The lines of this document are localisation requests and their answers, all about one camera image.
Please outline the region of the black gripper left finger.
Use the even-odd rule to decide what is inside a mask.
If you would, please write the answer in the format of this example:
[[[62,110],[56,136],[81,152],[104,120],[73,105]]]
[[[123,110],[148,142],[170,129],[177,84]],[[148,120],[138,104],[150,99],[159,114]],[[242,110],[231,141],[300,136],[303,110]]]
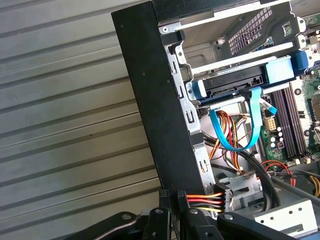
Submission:
[[[159,191],[159,206],[140,214],[123,211],[67,237],[68,240],[170,240],[170,192]]]

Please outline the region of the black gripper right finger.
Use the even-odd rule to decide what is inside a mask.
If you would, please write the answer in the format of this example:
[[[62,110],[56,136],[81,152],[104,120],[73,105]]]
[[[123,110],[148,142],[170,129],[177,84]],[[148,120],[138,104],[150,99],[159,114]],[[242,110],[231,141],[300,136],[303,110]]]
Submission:
[[[236,213],[222,213],[212,219],[203,211],[191,208],[185,191],[176,191],[180,217],[181,240],[293,240],[292,236],[274,230]]]

